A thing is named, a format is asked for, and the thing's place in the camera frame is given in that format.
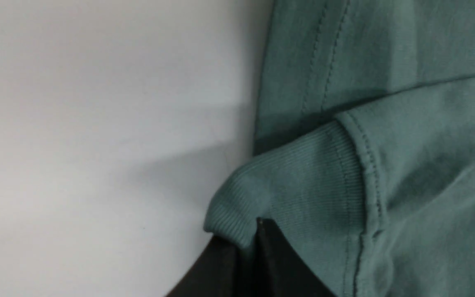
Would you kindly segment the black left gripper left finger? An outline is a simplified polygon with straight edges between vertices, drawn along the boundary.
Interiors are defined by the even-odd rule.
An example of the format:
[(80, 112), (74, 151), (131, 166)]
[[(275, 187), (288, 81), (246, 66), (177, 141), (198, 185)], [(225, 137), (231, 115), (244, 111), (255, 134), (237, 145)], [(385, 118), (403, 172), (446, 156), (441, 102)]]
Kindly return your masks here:
[(168, 297), (245, 297), (252, 290), (256, 261), (230, 241), (213, 236)]

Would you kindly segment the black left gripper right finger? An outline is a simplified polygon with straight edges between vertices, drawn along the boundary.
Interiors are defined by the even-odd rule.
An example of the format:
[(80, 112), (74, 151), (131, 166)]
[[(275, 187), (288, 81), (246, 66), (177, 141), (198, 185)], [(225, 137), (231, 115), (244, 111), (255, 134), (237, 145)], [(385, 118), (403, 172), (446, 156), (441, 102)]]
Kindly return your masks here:
[(302, 261), (271, 219), (257, 219), (257, 297), (335, 296)]

